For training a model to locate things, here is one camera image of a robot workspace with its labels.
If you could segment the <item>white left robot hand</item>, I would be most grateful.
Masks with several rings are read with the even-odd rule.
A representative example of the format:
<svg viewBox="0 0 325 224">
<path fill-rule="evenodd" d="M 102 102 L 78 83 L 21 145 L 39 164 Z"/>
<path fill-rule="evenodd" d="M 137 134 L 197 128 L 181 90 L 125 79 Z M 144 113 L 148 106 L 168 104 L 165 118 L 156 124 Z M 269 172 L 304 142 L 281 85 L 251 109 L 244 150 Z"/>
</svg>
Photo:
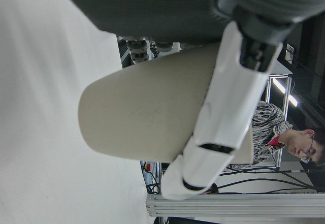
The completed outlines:
<svg viewBox="0 0 325 224">
<path fill-rule="evenodd" d="M 71 0 L 129 43 L 135 65 L 88 85 L 78 106 L 86 144 L 167 162 L 162 195 L 209 189 L 251 142 L 251 119 L 282 42 L 324 0 Z"/>
</svg>

